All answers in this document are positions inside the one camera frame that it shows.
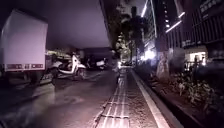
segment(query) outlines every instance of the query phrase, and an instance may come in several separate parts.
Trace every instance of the truck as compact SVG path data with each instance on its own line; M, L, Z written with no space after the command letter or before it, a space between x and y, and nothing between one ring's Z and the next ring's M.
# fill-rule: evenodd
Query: truck
M26 76L36 83L43 77L47 30L46 21L20 10L11 12L1 32L2 79L8 81L11 77Z

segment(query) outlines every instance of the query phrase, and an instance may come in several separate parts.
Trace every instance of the motorcycle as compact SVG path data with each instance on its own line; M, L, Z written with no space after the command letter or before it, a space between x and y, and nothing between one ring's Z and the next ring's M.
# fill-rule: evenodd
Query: motorcycle
M75 55L72 55L68 63L63 63L62 61L54 62L52 68L54 78L60 78L63 75L72 76L72 78L78 77L80 79L85 79L86 77L86 67L81 64Z

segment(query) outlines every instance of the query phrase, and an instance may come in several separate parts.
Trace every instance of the street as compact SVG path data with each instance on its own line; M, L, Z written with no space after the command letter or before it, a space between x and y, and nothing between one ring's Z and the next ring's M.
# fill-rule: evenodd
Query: street
M7 128L170 128L129 70L88 74L81 81L55 79L32 94L19 89L0 108L1 119Z

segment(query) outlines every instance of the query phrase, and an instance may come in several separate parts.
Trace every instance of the wheel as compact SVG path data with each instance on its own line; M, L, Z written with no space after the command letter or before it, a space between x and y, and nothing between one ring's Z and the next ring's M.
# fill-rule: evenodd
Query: wheel
M12 84L10 83L9 77L6 76L5 74L2 74L2 76L0 77L0 83L1 83L0 87L3 87L3 88L12 87Z
M53 75L53 78L58 78L58 68L53 68L50 71Z
M101 69L101 70L104 70L104 69L105 69L105 67L104 67L104 66L100 66L100 69Z
M30 71L29 72L29 78L30 78L30 84L31 85L39 84L42 77L43 77L43 72L42 71Z
M78 76L78 79L80 79L80 80L85 79L86 78L86 69L84 69L84 68L78 69L77 76Z

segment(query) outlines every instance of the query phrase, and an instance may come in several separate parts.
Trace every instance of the scooter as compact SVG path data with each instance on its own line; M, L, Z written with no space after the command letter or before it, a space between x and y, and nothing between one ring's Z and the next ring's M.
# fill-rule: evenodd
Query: scooter
M85 79L86 77L86 67L81 64L75 55L72 55L72 59L69 63L63 63L61 61L54 62L52 68L54 78L72 76L72 78L78 77L80 79Z
M96 62L96 66L101 69L104 70L106 68L106 58L104 58L101 61Z
M91 61L90 59L88 59L86 66L89 69L101 69L101 70L104 70L107 67L106 66L106 59L104 58L101 61Z

